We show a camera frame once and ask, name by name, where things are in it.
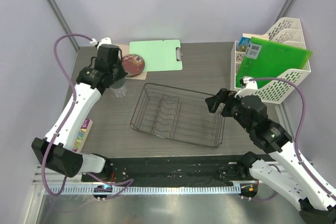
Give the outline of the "black wire dish rack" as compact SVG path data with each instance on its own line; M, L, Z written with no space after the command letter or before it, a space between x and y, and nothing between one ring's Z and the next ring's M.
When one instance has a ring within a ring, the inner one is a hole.
M209 97L204 92L146 83L130 127L171 141L219 148L224 138L223 106L210 113L205 102Z

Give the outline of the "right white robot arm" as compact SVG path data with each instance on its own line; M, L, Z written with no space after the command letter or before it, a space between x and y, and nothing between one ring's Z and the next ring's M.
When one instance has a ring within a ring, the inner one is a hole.
M210 113L223 104L221 115L233 117L248 133L252 142L278 162L289 177L277 172L254 153L246 153L237 166L242 179L251 177L287 199L305 223L335 223L335 187L329 184L297 149L292 137L269 119L267 106L255 95L238 96L220 89L205 100Z

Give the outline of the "clear glass tumbler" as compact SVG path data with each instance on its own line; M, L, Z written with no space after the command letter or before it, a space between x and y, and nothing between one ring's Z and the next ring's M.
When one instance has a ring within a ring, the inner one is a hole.
M126 79L121 79L111 85L110 90L114 93L114 95L117 98L122 98L126 95L127 89L126 89L125 83L126 83Z

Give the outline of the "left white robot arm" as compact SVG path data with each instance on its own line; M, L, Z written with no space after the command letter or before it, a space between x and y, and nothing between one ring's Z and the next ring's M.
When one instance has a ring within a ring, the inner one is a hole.
M97 154L81 154L73 146L84 120L104 91L126 75L121 49L116 45L98 47L93 67L84 67L76 79L71 96L60 118L44 138L35 138L32 149L46 168L67 177L91 172L105 182L112 174L107 158Z

